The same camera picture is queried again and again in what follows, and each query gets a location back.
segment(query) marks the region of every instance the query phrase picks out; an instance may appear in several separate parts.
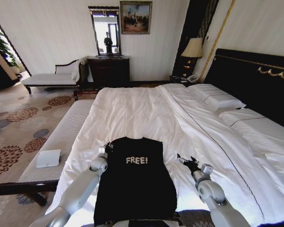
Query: potted plant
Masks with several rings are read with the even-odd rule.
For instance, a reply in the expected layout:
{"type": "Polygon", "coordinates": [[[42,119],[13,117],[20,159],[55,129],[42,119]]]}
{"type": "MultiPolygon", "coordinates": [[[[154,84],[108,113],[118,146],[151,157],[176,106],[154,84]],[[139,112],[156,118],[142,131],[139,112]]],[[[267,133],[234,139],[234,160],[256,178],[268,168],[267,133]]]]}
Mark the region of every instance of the potted plant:
{"type": "Polygon", "coordinates": [[[16,63],[16,57],[10,52],[8,44],[1,38],[1,36],[4,36],[4,34],[0,32],[0,54],[6,63],[12,68],[14,73],[19,74],[19,66],[16,63]]]}

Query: black t-shirt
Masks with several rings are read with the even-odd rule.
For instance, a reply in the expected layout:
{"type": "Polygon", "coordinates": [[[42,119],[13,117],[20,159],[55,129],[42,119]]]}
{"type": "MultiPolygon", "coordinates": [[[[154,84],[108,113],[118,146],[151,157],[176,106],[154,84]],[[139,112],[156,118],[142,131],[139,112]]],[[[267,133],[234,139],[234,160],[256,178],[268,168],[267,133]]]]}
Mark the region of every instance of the black t-shirt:
{"type": "Polygon", "coordinates": [[[94,214],[95,225],[131,219],[168,219],[177,208],[163,163],[162,142],[123,137],[111,142],[94,214]]]}

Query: cushion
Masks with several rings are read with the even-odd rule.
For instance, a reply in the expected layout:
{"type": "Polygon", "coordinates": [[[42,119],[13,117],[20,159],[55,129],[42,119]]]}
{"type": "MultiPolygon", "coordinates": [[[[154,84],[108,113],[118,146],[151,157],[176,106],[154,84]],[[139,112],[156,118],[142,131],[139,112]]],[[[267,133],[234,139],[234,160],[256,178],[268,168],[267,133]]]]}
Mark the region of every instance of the cushion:
{"type": "Polygon", "coordinates": [[[56,65],[56,73],[55,74],[72,74],[75,70],[75,67],[78,66],[77,61],[72,62],[69,65],[56,65]]]}
{"type": "Polygon", "coordinates": [[[240,100],[211,84],[196,84],[189,86],[188,89],[205,102],[213,112],[218,109],[236,109],[246,106],[240,100]]]}
{"type": "Polygon", "coordinates": [[[21,81],[23,85],[74,85],[70,74],[36,74],[21,81]]]}
{"type": "Polygon", "coordinates": [[[284,127],[250,109],[224,112],[219,117],[248,141],[254,156],[265,155],[284,183],[284,127]]]}
{"type": "Polygon", "coordinates": [[[90,99],[74,102],[40,149],[40,151],[61,149],[62,156],[59,165],[38,169],[36,168],[38,155],[35,155],[34,159],[20,176],[18,182],[59,180],[64,164],[71,153],[72,145],[89,114],[93,102],[94,100],[90,99]]]}
{"type": "Polygon", "coordinates": [[[80,64],[86,64],[87,63],[87,57],[81,58],[74,62],[74,69],[73,72],[71,73],[71,79],[75,80],[78,82],[80,79],[80,64]]]}

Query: picture frame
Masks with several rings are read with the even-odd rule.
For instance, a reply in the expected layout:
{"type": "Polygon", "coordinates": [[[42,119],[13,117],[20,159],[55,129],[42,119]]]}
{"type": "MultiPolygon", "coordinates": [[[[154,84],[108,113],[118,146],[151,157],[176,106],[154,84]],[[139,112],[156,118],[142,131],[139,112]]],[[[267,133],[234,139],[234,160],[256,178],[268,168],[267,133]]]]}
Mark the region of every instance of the picture frame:
{"type": "Polygon", "coordinates": [[[121,32],[124,35],[149,34],[152,1],[120,1],[121,32]]]}

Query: gold headboard trim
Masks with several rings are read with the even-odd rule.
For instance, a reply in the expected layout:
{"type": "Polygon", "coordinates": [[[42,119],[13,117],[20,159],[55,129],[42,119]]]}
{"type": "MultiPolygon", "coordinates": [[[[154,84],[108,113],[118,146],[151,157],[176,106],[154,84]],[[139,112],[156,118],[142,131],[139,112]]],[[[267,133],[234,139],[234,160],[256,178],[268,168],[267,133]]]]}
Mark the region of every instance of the gold headboard trim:
{"type": "Polygon", "coordinates": [[[281,77],[282,79],[284,79],[284,72],[272,73],[272,70],[271,70],[271,69],[269,69],[269,70],[267,70],[267,71],[262,71],[262,67],[259,67],[259,68],[258,68],[258,71],[259,71],[260,73],[262,73],[262,74],[268,73],[268,74],[269,74],[270,76],[272,76],[272,77],[277,77],[277,76],[279,76],[279,77],[281,77]]]}
{"type": "Polygon", "coordinates": [[[232,58],[232,57],[223,56],[223,55],[219,55],[219,54],[216,54],[216,56],[218,56],[218,57],[223,57],[223,58],[228,58],[228,59],[233,59],[233,60],[237,60],[237,61],[243,61],[243,62],[247,62],[247,63],[252,63],[252,64],[256,64],[256,65],[261,65],[261,66],[258,68],[258,71],[259,71],[260,73],[262,73],[262,74],[268,73],[268,74],[269,74],[270,76],[272,76],[272,77],[279,76],[279,77],[281,77],[282,79],[284,79],[284,72],[272,73],[272,69],[269,69],[268,71],[262,71],[262,66],[270,67],[270,68],[275,68],[275,69],[280,69],[280,70],[284,70],[284,67],[280,67],[280,66],[276,66],[276,65],[264,64],[264,63],[260,63],[260,62],[257,62],[257,61],[248,61],[248,60],[239,59],[239,58],[232,58]]]}

